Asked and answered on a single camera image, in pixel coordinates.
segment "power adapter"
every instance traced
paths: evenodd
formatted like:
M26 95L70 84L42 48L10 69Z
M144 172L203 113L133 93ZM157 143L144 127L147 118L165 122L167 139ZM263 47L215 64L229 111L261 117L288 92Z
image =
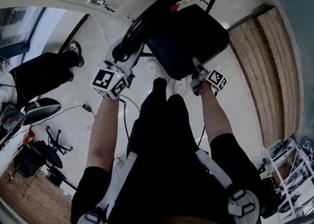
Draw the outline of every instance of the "power adapter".
M84 104L82 107L83 107L83 109L86 110L87 112L92 112L92 108L90 108L89 105Z

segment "buckle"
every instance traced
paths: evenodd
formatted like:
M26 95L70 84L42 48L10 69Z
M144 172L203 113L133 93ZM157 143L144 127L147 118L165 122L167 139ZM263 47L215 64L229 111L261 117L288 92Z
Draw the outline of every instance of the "buckle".
M242 215L240 216L240 218L243 218L245 215L248 215L254 211L255 211L255 205L250 202L242 206Z
M98 224L101 221L102 213L103 210L100 207L95 206L91 210L87 211L85 217L89 222Z
M233 201L237 201L245 196L245 191L236 187L234 184L228 186L227 191L229 192L229 196Z

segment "person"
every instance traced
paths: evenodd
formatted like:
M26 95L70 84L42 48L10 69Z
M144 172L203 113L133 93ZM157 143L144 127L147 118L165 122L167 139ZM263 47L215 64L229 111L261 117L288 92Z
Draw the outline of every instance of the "person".
M71 82L73 67L81 68L84 59L78 42L61 54L44 53L13 68L0 77L0 112L5 103L13 103L20 110L31 99L46 94L61 84Z
M157 62L148 62L148 68L154 78L153 90L141 106L126 149L127 155L134 152L137 159L108 223L235 223L228 214L226 190L195 154L198 147L183 100L186 81L176 81L174 95L167 101L167 78ZM238 145L209 83L202 83L199 95L212 159L234 184L260 199L257 169ZM109 187L118 109L119 100L103 98L91 133L86 169L72 200L73 224L103 199Z

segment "black t-shirt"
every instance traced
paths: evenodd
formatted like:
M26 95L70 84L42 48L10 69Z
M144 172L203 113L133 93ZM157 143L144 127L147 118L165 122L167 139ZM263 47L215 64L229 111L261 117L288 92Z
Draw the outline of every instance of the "black t-shirt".
M210 148L212 159L233 183L260 199L259 174L234 136L218 136ZM102 168L85 169L72 201L72 223L76 224L103 199L110 180L110 174ZM228 214L228 198L226 190L201 165L195 153L147 153L137 157L108 222L154 223L166 216L191 216L230 224L234 220Z

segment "hand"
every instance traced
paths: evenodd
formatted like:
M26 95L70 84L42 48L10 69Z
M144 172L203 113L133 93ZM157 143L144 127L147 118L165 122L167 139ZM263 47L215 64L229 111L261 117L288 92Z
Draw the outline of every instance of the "hand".
M202 82L202 87L197 91L199 95L204 96L205 94L213 94L211 85L209 82Z

